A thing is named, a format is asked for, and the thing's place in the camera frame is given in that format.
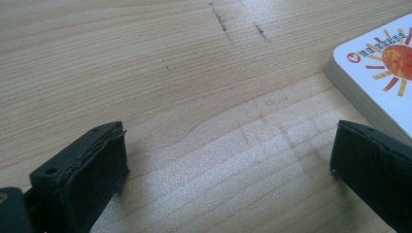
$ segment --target black plastic object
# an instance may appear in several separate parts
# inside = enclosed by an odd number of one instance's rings
[[[0,188],[0,222],[0,232],[33,232],[20,189]]]
[[[121,122],[88,131],[30,174],[32,188],[24,193],[24,202],[33,231],[88,232],[128,172]],[[0,215],[16,209],[21,219],[14,218],[14,223],[19,223],[27,215],[21,205],[10,204],[8,200],[21,200],[21,194],[8,196],[0,203]],[[6,222],[2,219],[0,232],[6,229],[4,226]]]
[[[412,232],[412,148],[341,120],[330,169],[395,231]]]

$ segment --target light wooden surface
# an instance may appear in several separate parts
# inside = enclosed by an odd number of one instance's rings
[[[131,173],[92,232],[392,232],[329,173],[367,123],[324,66],[408,0],[1,0],[0,186],[122,120]]]

